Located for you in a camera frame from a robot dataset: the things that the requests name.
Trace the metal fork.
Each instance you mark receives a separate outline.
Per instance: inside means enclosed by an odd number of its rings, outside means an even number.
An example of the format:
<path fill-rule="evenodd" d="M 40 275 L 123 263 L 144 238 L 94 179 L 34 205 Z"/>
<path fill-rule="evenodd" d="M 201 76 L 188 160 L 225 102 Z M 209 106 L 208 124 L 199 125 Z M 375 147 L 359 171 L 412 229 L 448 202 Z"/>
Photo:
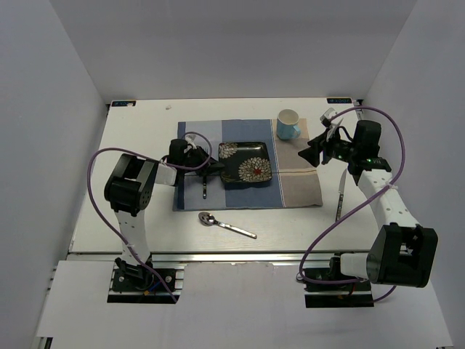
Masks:
<path fill-rule="evenodd" d="M 201 170 L 201 174 L 203 175 L 203 199 L 207 198 L 207 176 L 208 176 L 208 168 L 209 168 L 209 154 L 205 148 L 202 148 L 204 160 L 207 161 L 206 165 L 203 166 Z"/>

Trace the dark floral rectangular plate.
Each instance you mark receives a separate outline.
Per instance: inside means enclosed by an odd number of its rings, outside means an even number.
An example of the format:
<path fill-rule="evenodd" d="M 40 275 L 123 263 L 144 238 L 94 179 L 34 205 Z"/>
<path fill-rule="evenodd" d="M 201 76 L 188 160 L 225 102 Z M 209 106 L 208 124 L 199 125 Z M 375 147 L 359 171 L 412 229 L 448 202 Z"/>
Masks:
<path fill-rule="evenodd" d="M 220 143 L 218 161 L 225 190 L 264 188 L 272 181 L 272 165 L 263 142 Z"/>

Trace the blue beige checked placemat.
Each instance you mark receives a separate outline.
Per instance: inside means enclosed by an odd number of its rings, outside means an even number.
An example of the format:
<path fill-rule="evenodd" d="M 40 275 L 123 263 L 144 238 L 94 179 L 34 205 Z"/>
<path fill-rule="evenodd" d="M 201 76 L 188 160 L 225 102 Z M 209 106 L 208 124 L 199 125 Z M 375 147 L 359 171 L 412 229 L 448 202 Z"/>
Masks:
<path fill-rule="evenodd" d="M 317 169 L 298 155 L 309 141 L 307 120 L 300 119 L 302 134 L 283 141 L 276 135 L 277 121 L 271 119 L 233 119 L 219 121 L 181 121 L 177 135 L 198 132 L 213 146 L 213 157 L 223 151 L 220 143 L 263 142 L 267 146 L 272 179 L 261 183 L 224 183 L 218 174 L 207 177 L 206 197 L 203 179 L 186 174 L 174 192 L 174 211 L 223 209 L 282 209 L 323 204 Z"/>

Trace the light blue mug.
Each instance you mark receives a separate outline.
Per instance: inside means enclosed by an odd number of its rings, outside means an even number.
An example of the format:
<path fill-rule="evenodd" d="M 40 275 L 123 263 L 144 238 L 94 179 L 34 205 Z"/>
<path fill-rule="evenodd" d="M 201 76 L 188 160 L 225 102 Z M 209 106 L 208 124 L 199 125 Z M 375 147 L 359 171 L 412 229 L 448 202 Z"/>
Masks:
<path fill-rule="evenodd" d="M 277 117 L 276 134 L 281 140 L 293 140 L 300 137 L 299 114 L 291 109 L 282 110 Z"/>

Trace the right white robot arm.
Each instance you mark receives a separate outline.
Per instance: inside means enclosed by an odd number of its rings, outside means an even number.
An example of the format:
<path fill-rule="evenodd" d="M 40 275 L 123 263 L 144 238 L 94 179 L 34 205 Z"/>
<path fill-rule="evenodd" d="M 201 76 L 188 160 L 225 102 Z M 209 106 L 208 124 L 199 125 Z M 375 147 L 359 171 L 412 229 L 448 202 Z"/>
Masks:
<path fill-rule="evenodd" d="M 311 278 L 302 266 L 299 275 L 307 283 L 338 290 L 363 281 L 424 288 L 432 271 L 437 233 L 413 217 L 396 186 L 401 174 L 392 173 L 387 160 L 379 156 L 380 123 L 359 120 L 353 136 L 343 140 L 339 134 L 342 115 L 329 108 L 320 117 L 324 132 L 310 140 L 299 156 L 314 167 L 331 159 L 343 161 L 366 200 L 323 231 L 309 248 L 314 249 L 334 228 L 366 206 L 373 212 L 379 233 L 368 252 L 335 256 L 327 280 Z"/>

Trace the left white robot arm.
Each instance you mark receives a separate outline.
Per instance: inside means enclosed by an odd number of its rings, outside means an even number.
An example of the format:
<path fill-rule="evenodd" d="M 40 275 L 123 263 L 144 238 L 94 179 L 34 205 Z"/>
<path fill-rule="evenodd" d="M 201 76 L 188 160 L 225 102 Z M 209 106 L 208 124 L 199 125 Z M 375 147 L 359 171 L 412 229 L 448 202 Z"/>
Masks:
<path fill-rule="evenodd" d="M 213 157 L 212 144 L 197 145 L 197 137 L 205 138 L 197 132 L 187 132 L 172 140 L 169 154 L 161 160 L 122 153 L 105 185 L 105 200 L 115 212 L 122 235 L 123 254 L 118 266 L 134 266 L 129 271 L 128 280 L 138 290 L 145 290 L 153 283 L 154 274 L 144 264 L 151 263 L 145 232 L 145 209 L 154 187 L 177 187 L 183 183 L 186 174 L 202 177 L 223 167 Z"/>

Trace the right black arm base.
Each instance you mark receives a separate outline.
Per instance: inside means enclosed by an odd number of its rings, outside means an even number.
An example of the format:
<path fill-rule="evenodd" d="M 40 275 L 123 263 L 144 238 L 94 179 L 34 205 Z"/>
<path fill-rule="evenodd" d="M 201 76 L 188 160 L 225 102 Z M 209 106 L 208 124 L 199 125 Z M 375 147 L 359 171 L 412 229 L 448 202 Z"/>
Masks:
<path fill-rule="evenodd" d="M 347 281 L 340 269 L 340 254 L 328 261 L 328 266 L 304 268 L 304 275 L 318 281 Z M 296 281 L 304 285 L 304 301 L 307 309 L 323 308 L 372 308 L 374 306 L 371 284 L 368 281 L 351 284 L 314 284 L 296 274 Z"/>

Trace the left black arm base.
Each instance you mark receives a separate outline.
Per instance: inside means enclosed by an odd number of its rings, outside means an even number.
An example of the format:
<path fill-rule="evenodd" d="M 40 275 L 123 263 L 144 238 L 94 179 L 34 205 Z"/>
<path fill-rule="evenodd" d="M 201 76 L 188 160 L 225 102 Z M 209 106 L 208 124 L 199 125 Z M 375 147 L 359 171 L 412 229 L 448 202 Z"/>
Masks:
<path fill-rule="evenodd" d="M 110 279 L 107 303 L 118 304 L 168 304 L 179 299 L 184 268 L 155 268 L 154 275 L 141 265 L 127 264 L 116 258 Z"/>

